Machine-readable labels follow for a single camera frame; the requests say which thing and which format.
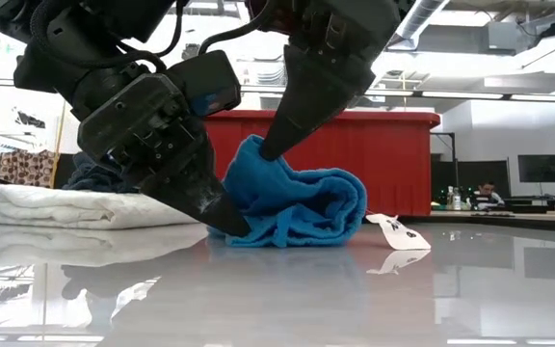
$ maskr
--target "person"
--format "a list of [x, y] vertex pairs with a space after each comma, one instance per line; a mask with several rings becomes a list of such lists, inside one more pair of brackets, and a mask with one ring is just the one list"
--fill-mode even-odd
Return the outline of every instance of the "person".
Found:
[[476, 206], [479, 210], [505, 205], [502, 198], [494, 191], [495, 188], [495, 184], [492, 181], [479, 185], [479, 190], [474, 192]]

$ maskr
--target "blue towel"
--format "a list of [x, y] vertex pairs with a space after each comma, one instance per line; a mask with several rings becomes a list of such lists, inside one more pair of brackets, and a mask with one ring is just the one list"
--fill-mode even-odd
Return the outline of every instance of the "blue towel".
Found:
[[89, 190], [100, 193], [138, 193], [138, 189], [125, 183], [118, 174], [95, 165], [85, 152], [74, 154], [72, 159], [76, 171], [64, 190]]
[[[239, 147], [224, 186], [251, 226], [236, 247], [344, 245], [361, 226], [367, 197], [358, 178], [343, 170], [295, 172], [283, 158], [260, 157], [263, 139]], [[213, 229], [213, 234], [224, 236]]]

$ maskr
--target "red container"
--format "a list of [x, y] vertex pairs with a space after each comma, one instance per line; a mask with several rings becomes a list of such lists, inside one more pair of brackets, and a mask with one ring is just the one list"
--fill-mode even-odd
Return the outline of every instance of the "red container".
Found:
[[[237, 148], [250, 134], [265, 136], [273, 111], [230, 111], [206, 120], [224, 177]], [[295, 170], [340, 168], [367, 189], [368, 209], [387, 215], [430, 214], [432, 113], [344, 112], [286, 153]]]

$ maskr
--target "cable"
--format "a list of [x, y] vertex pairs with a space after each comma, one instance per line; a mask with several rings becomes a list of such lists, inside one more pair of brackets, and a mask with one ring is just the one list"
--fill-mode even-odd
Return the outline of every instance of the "cable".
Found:
[[[502, 4], [503, 2], [504, 2], [504, 1], [501, 1], [501, 2], [496, 3], [496, 4], [491, 4], [491, 6], [493, 6], [493, 5], [498, 5], [498, 4]], [[488, 15], [489, 21], [493, 21], [493, 16], [492, 16], [492, 15], [488, 12], [488, 10], [486, 10], [484, 7], [479, 6], [479, 5], [473, 5], [473, 4], [470, 4], [470, 3], [467, 3], [467, 2], [464, 2], [464, 4], [465, 4], [466, 6], [469, 6], [469, 7], [473, 8], [473, 9], [477, 10], [477, 12], [476, 12], [475, 14], [477, 14], [477, 13], [479, 13], [479, 12], [485, 13], [485, 14]]]
[[524, 34], [526, 34], [526, 35], [528, 35], [528, 36], [531, 36], [531, 37], [533, 37], [533, 38], [538, 38], [538, 37], [539, 37], [539, 35], [535, 35], [535, 34], [528, 33], [528, 31], [526, 30], [526, 28], [524, 28], [524, 25], [523, 25], [522, 23], [516, 21], [515, 24], [517, 24], [517, 26], [519, 27], [519, 29], [521, 29], [521, 31], [524, 32]]
[[172, 35], [172, 40], [171, 40], [171, 44], [169, 44], [169, 46], [163, 50], [160, 53], [157, 53], [156, 55], [160, 58], [165, 57], [166, 55], [168, 55], [169, 53], [171, 53], [174, 48], [177, 46], [177, 44], [179, 43], [179, 40], [181, 39], [181, 27], [182, 27], [182, 22], [183, 22], [183, 9], [185, 9], [185, 6], [187, 5], [187, 1], [182, 1], [182, 0], [177, 0], [177, 5], [176, 5], [176, 10], [175, 10], [175, 14], [177, 16], [177, 20], [176, 20], [176, 24], [174, 26], [174, 34]]
[[117, 41], [115, 44], [117, 45], [117, 47], [121, 48], [121, 50], [123, 50], [126, 53], [137, 50], [136, 48], [132, 47], [127, 43], [124, 43], [123, 41]]
[[206, 53], [207, 49], [209, 49], [209, 46], [214, 43], [241, 38], [242, 36], [247, 35], [252, 31], [260, 28], [263, 24], [266, 24], [269, 19], [271, 19], [271, 15], [274, 13], [274, 10], [277, 6], [278, 0], [267, 0], [265, 7], [253, 20], [250, 21], [250, 23], [237, 29], [223, 32], [207, 38], [207, 40], [203, 41], [200, 45], [198, 54], [200, 55]]
[[83, 68], [108, 68], [123, 66], [139, 60], [147, 60], [155, 65], [156, 71], [166, 69], [164, 62], [160, 58], [148, 51], [133, 50], [118, 57], [102, 60], [81, 60], [68, 57], [63, 52], [53, 48], [48, 41], [48, 24], [65, 8], [73, 6], [80, 0], [44, 0], [36, 7], [31, 17], [30, 29], [38, 47], [49, 56], [77, 67]]

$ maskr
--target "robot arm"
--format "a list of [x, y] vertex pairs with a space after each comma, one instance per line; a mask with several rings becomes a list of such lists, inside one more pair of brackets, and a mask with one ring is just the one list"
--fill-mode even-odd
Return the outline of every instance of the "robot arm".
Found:
[[[221, 40], [253, 30], [288, 35], [289, 82], [261, 155], [275, 160], [331, 120], [374, 80], [370, 66], [401, 19], [393, 0], [247, 0], [252, 21], [207, 39], [173, 67], [147, 41], [174, 0], [0, 0], [0, 32], [27, 43], [14, 72], [21, 89], [59, 93], [81, 121], [78, 144], [143, 194], [235, 236], [250, 228], [214, 175], [203, 117], [239, 105], [241, 86]], [[149, 61], [155, 72], [136, 62]]]

